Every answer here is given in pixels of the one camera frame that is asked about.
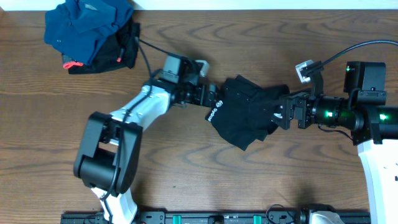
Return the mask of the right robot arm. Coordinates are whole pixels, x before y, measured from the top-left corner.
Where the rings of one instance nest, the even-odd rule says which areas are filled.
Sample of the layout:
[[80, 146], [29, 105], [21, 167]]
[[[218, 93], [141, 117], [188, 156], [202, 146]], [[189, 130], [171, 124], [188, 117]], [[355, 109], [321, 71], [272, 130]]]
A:
[[300, 129], [313, 124], [348, 129], [365, 173], [371, 223], [397, 223], [397, 107], [386, 105], [385, 63], [348, 62], [347, 98], [324, 94], [321, 62], [307, 60], [295, 69], [312, 87], [280, 97], [272, 121], [282, 129], [292, 119]]

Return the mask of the black t-shirt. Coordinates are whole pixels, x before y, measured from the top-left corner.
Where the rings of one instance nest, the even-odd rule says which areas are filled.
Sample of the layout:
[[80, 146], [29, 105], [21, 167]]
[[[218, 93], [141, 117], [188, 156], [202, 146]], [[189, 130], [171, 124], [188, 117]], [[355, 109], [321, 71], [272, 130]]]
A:
[[228, 78], [205, 120], [225, 141], [245, 151], [253, 141], [265, 140], [278, 128], [271, 117], [280, 109], [270, 102], [289, 93], [287, 85], [263, 88], [241, 75]]

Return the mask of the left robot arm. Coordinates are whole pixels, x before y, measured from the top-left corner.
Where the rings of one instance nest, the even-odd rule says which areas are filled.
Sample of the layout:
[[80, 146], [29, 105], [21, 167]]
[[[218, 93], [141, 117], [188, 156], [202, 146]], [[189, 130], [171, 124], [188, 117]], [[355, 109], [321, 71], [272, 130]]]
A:
[[137, 205], [130, 186], [137, 172], [142, 134], [175, 104], [211, 107], [214, 84], [172, 83], [150, 79], [128, 104], [110, 114], [94, 112], [88, 118], [73, 166], [100, 199], [108, 223], [132, 223]]

